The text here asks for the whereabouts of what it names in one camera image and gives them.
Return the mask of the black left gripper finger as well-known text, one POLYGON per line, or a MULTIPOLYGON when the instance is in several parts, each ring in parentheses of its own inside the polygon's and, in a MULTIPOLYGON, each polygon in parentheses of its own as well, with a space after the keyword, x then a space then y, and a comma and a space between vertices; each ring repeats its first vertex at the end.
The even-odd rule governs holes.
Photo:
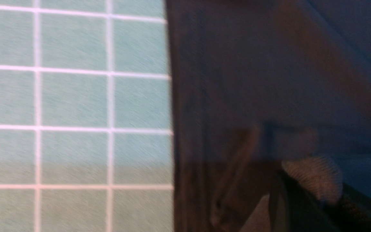
POLYGON ((334 206, 320 203, 287 173, 272 180, 269 218, 273 232, 371 232, 371 198, 343 184, 334 206))

